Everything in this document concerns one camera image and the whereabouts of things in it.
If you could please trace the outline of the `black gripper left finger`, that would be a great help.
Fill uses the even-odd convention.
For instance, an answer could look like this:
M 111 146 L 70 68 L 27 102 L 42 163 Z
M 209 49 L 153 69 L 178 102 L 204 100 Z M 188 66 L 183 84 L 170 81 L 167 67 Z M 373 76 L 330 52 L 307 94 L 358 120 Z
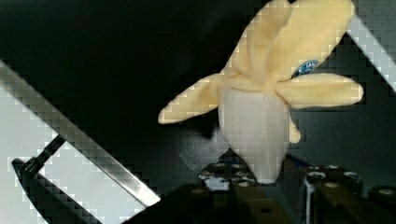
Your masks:
M 183 185 L 122 224 L 293 224 L 247 162 L 227 150 Z

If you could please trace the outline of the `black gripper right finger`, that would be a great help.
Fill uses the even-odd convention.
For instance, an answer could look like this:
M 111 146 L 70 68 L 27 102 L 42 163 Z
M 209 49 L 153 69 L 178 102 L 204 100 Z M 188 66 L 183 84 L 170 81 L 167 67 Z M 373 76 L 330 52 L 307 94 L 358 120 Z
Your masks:
M 377 186 L 363 196 L 362 178 L 338 165 L 315 165 L 291 155 L 284 175 L 298 182 L 301 224 L 395 224 L 395 188 Z

